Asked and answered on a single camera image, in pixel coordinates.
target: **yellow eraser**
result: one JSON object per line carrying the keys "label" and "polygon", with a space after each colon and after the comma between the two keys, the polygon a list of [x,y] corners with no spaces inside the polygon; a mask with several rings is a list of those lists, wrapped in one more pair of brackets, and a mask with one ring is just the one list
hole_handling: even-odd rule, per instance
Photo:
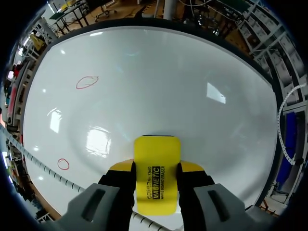
{"label": "yellow eraser", "polygon": [[134,143],[137,210],[143,215],[176,211],[180,140],[173,136],[141,136]]}

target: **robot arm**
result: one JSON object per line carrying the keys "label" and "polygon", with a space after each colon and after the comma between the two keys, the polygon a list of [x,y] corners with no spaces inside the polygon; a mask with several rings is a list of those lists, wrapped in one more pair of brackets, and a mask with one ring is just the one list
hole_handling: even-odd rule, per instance
{"label": "robot arm", "polygon": [[[214,184],[203,170],[178,167],[179,204],[186,231],[266,230],[273,217],[244,203],[221,184]],[[131,172],[109,170],[99,184],[92,184],[68,205],[55,222],[42,224],[46,231],[128,231],[134,205],[134,163]]]}

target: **chair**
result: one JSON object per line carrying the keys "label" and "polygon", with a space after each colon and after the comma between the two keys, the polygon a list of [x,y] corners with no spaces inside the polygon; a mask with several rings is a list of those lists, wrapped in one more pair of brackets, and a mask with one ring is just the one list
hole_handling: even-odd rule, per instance
{"label": "chair", "polygon": [[116,10],[106,10],[106,11],[104,10],[103,6],[106,5],[107,3],[111,2],[111,1],[112,1],[112,0],[101,0],[101,1],[99,1],[99,2],[101,3],[101,4],[100,4],[100,7],[101,7],[102,12],[99,13],[99,14],[95,17],[95,22],[97,22],[97,19],[98,19],[101,15],[105,15],[106,18],[108,18],[110,12],[114,11],[115,13],[117,13]]}

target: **red circle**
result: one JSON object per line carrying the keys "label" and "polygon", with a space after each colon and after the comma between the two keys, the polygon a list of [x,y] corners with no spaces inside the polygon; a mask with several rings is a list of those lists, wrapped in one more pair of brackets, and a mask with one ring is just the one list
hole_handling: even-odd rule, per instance
{"label": "red circle", "polygon": [[[60,167],[59,163],[62,162],[62,161],[65,161],[67,163],[67,168]],[[64,158],[61,158],[61,159],[58,160],[58,167],[59,167],[59,169],[66,171],[66,170],[69,169],[69,162],[67,160],[65,160]]]}
{"label": "red circle", "polygon": [[[85,85],[85,86],[79,86],[79,85],[82,85],[80,82],[81,82],[82,80],[86,79],[86,78],[93,80],[93,82],[92,82],[91,84],[87,84],[87,85]],[[77,84],[76,84],[76,89],[77,89],[77,90],[80,90],[80,89],[88,88],[88,87],[90,87],[90,86],[93,86],[95,83],[97,83],[97,81],[98,81],[98,76],[85,76],[85,77],[81,78],[81,79],[77,82]]]}

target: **white cable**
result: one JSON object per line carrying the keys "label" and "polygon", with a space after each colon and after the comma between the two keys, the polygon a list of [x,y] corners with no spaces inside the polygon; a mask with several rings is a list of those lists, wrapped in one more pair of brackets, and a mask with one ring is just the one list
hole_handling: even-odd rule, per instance
{"label": "white cable", "polygon": [[193,13],[193,7],[192,7],[192,0],[189,0],[190,1],[190,3],[191,3],[191,11],[192,11],[192,16],[194,17],[194,13]]}
{"label": "white cable", "polygon": [[192,5],[192,1],[190,1],[191,2],[191,4],[190,5],[188,5],[188,4],[186,4],[186,3],[184,3],[184,2],[182,2],[181,0],[179,0],[179,2],[181,2],[182,4],[184,4],[185,6],[203,6],[203,5],[205,5],[205,4],[207,4],[209,1],[205,1],[204,0],[204,3],[202,3],[202,4],[199,4],[199,5]]}
{"label": "white cable", "polygon": [[285,105],[287,99],[290,97],[290,95],[291,95],[294,91],[296,91],[297,89],[303,88],[303,87],[305,87],[306,85],[307,85],[306,83],[304,83],[304,84],[302,84],[302,85],[298,85],[298,86],[294,87],[294,88],[286,95],[285,99],[283,100],[283,102],[282,102],[282,104],[281,104],[281,106],[280,106],[280,108],[279,108],[278,115],[277,115],[278,137],[279,137],[280,145],[281,145],[281,148],[282,148],[283,155],[285,156],[285,158],[287,159],[287,161],[288,161],[291,165],[295,165],[295,163],[296,163],[295,160],[294,160],[295,155],[294,155],[294,157],[293,157],[293,159],[292,159],[291,157],[289,157],[289,155],[288,155],[288,153],[287,153],[287,151],[286,151],[286,149],[285,149],[285,145],[284,145],[284,143],[283,143],[283,139],[282,139],[282,135],[281,135],[281,130],[280,130],[280,115],[281,115],[282,109],[283,109],[283,107],[284,107],[284,105]]}
{"label": "white cable", "polygon": [[[81,193],[85,189],[81,186],[67,180],[66,178],[60,176],[59,174],[52,171],[50,168],[48,168],[46,165],[44,165],[42,162],[40,162],[38,159],[36,159],[31,153],[29,153],[14,137],[12,134],[10,134],[5,127],[0,124],[0,131],[3,132],[3,134],[6,136],[6,138],[20,151],[20,153],[25,156],[29,161],[33,162],[36,166],[38,166],[41,170],[46,172],[48,175],[52,176],[59,182],[63,183],[66,187],[69,187],[70,189],[76,190],[77,192]],[[148,230],[157,230],[157,231],[170,231],[166,229],[165,227],[159,225],[158,223],[140,215],[139,213],[132,212],[131,214],[132,219],[136,219],[140,221],[140,224],[143,226],[144,229]]]}
{"label": "white cable", "polygon": [[33,155],[31,155],[30,152],[28,152],[8,131],[3,127],[3,125],[0,125],[0,130],[3,132],[3,134],[6,136],[6,138],[20,151],[20,153],[25,156],[29,161],[33,162],[36,166],[38,166],[41,170],[46,172],[48,175],[54,177],[56,180],[64,184],[65,186],[76,190],[77,192],[81,193],[85,189],[81,186],[69,181],[68,179],[60,176],[58,173],[52,171],[50,168],[48,168],[46,165],[44,165],[42,162],[40,162],[38,159],[36,159]]}

